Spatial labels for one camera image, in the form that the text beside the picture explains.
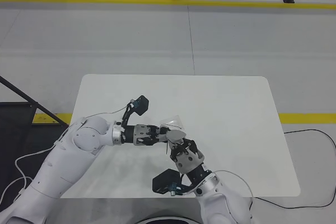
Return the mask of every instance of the floor stripe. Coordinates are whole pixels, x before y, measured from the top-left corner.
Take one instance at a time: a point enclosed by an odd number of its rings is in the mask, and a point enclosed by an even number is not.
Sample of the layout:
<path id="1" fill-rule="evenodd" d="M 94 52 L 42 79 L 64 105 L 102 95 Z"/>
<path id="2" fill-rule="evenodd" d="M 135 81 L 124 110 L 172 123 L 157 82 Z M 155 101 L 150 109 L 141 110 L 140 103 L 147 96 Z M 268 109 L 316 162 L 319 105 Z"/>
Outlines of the floor stripe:
<path id="1" fill-rule="evenodd" d="M 72 114 L 56 114 L 67 124 Z M 336 114 L 279 114 L 282 124 L 336 124 Z M 47 114 L 35 114 L 33 123 L 57 123 Z"/>
<path id="2" fill-rule="evenodd" d="M 185 6 L 221 6 L 221 7 L 255 7 L 255 8 L 304 8 L 336 10 L 336 4 L 282 2 L 229 2 L 200 0 L 0 0 L 0 2 L 40 2 L 40 3 L 119 3 L 119 4 L 170 4 Z"/>

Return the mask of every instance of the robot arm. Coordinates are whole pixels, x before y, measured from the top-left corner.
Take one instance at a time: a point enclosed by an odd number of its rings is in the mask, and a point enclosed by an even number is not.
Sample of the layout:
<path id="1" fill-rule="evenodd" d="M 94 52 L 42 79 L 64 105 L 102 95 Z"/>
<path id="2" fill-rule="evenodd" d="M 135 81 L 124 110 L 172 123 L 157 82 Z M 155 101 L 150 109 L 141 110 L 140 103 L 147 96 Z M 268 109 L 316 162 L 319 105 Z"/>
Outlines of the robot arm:
<path id="1" fill-rule="evenodd" d="M 122 122 L 107 123 L 99 116 L 80 118 L 58 139 L 46 157 L 38 174 L 21 196 L 0 213 L 0 224 L 42 224 L 55 202 L 88 170 L 104 146 L 132 143 L 151 146 L 167 142 L 170 158 L 178 171 L 166 170 L 153 179 L 156 193 L 171 195 L 194 192 L 202 212 L 204 223 L 250 223 L 247 201 L 231 191 L 209 170 L 204 170 L 204 155 L 185 133 L 154 125 L 127 125 L 135 112 L 142 115 L 148 109 L 148 100 L 141 96 L 132 100 L 123 115 Z M 180 174 L 191 181 L 190 186 L 181 183 Z"/>

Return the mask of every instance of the black cable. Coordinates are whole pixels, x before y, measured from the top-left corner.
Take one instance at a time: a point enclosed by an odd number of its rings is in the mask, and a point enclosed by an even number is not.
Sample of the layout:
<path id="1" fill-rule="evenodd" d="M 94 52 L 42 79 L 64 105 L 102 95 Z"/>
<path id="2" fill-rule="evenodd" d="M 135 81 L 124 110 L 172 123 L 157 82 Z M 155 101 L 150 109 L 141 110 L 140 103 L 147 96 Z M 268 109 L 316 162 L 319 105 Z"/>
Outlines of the black cable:
<path id="1" fill-rule="evenodd" d="M 323 132 L 322 130 L 318 130 L 318 129 L 293 130 L 293 131 L 291 131 L 291 132 L 284 132 L 284 134 L 296 133 L 296 132 L 305 132 L 305 131 L 308 131 L 308 130 L 314 130 L 314 131 L 317 131 L 317 132 L 320 132 L 320 133 L 326 135 L 326 136 L 331 140 L 331 142 L 332 142 L 332 144 L 334 145 L 335 150 L 336 150 L 336 144 L 335 144 L 335 142 L 333 141 L 333 139 L 332 139 L 328 134 L 326 134 L 325 132 Z M 281 205 L 279 205 L 279 204 L 270 202 L 270 201 L 268 201 L 268 200 L 265 200 L 265 199 L 263 199 L 263 198 L 257 198 L 257 199 L 259 199 L 259 200 L 263 200 L 263 201 L 265 201 L 265 202 L 268 202 L 268 203 L 270 203 L 270 204 L 273 204 L 273 205 L 275 205 L 275 206 L 277 206 L 277 207 L 284 208 L 284 209 L 298 209 L 298 208 L 325 208 L 325 207 L 331 205 L 331 204 L 334 202 L 335 197 L 336 197 L 336 186 L 335 186 L 335 191 L 334 191 L 332 200 L 331 200 L 328 204 L 326 204 L 326 205 L 324 205 L 324 206 L 298 206 L 298 207 L 285 207 L 285 206 L 281 206 Z"/>

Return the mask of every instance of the tabletop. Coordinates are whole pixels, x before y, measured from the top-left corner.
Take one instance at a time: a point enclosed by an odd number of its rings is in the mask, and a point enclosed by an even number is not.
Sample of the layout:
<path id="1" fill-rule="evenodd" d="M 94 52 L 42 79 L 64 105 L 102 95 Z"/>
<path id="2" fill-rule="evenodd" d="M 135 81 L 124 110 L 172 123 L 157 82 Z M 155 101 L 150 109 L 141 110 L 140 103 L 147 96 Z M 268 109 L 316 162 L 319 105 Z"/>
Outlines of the tabletop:
<path id="1" fill-rule="evenodd" d="M 300 186 L 264 77 L 88 74 L 82 79 L 72 122 L 112 112 L 145 95 L 149 109 L 133 114 L 129 125 L 152 124 L 178 116 L 187 138 L 196 141 L 212 171 L 229 170 L 244 178 L 255 197 L 298 196 Z M 101 115 L 120 120 L 123 111 Z M 84 176 L 62 198 L 158 198 L 152 179 L 175 169 L 166 144 L 102 149 Z M 250 193 L 237 177 L 219 173 L 231 189 Z"/>

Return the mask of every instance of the gray floor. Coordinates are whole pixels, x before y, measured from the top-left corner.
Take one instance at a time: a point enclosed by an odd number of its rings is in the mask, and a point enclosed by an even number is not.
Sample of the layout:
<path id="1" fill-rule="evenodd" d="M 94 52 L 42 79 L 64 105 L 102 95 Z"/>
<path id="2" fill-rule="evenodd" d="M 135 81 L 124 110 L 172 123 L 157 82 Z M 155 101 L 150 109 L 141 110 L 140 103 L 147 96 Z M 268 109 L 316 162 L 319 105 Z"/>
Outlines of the gray floor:
<path id="1" fill-rule="evenodd" d="M 336 11 L 0 4 L 3 77 L 49 110 L 71 113 L 88 73 L 264 76 L 279 113 L 336 113 Z M 22 99 L 0 85 L 0 101 Z M 283 126 L 305 128 L 336 142 L 336 124 Z M 327 203 L 332 144 L 320 133 L 286 138 L 301 195 L 270 200 Z M 192 199 L 63 199 L 48 223 L 135 223 L 157 212 L 199 218 Z M 299 210 L 256 201 L 252 213 L 260 223 L 336 223 L 336 200 Z"/>

